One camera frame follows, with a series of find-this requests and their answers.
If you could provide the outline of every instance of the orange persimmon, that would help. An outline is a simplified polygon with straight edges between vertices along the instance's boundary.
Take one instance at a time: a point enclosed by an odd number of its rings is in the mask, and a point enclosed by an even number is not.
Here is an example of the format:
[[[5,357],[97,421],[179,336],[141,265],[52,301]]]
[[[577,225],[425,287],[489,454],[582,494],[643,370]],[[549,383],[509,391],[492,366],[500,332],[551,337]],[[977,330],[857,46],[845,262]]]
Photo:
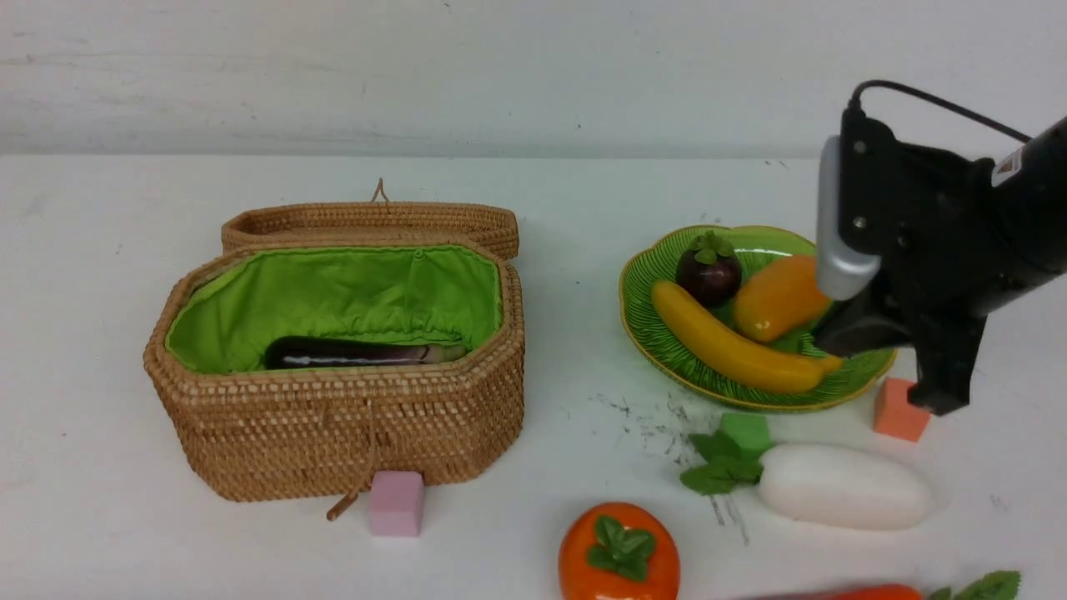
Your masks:
[[[923,600],[923,595],[906,585],[890,584],[839,594],[830,600]]]
[[[633,504],[590,508],[559,547],[563,600],[675,600],[681,579],[667,528]]]

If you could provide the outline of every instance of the label sticker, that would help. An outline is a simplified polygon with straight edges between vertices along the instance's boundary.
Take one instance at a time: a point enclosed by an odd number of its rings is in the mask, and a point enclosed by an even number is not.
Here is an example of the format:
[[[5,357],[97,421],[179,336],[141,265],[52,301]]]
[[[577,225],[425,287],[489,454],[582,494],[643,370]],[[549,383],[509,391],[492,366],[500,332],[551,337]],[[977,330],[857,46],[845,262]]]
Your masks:
[[[1004,181],[1010,179],[1016,173],[1022,171],[1022,148],[1009,154],[1007,158],[993,167],[992,185],[996,188]]]

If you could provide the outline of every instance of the leaf-shaped plate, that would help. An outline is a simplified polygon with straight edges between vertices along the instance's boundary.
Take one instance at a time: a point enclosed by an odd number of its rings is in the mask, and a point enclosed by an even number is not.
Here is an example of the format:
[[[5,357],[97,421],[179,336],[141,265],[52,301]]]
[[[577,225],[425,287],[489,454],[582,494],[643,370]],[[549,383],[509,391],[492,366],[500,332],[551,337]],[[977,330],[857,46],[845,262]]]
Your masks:
[[[679,257],[692,238],[708,230],[733,242],[745,282],[776,258],[815,253],[814,243],[785,230],[764,225],[695,225],[668,234],[652,248],[631,258],[619,279],[622,323],[641,353],[660,370],[708,398],[736,408],[761,411],[814,411],[834,407],[860,396],[889,370],[896,351],[875,350],[848,359],[840,370],[829,375],[811,392],[770,394],[742,385],[700,362],[659,319],[652,306],[651,289],[656,280],[674,279]],[[714,314],[733,327],[732,312],[733,306],[729,304]],[[813,326],[814,322],[810,322],[797,328],[773,346],[786,352],[826,356],[812,343]]]

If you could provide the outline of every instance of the green fabric lining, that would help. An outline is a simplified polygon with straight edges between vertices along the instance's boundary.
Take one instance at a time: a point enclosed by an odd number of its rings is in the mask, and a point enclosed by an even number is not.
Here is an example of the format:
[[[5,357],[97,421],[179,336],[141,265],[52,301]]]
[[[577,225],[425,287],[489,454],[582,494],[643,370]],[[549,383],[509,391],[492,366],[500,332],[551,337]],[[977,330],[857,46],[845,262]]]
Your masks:
[[[271,250],[194,291],[166,348],[195,373],[243,373],[285,335],[469,351],[503,321],[496,264],[461,246]]]

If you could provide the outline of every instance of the persimmon calyx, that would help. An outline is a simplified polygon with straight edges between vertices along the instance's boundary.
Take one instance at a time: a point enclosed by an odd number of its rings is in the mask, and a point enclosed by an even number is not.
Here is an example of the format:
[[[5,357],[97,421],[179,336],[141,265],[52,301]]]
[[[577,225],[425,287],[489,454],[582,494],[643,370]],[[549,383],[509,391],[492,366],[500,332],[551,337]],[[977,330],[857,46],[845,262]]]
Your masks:
[[[598,517],[593,527],[596,543],[586,552],[589,566],[636,582],[649,577],[649,558],[656,551],[655,536],[644,530],[627,530],[607,515]]]

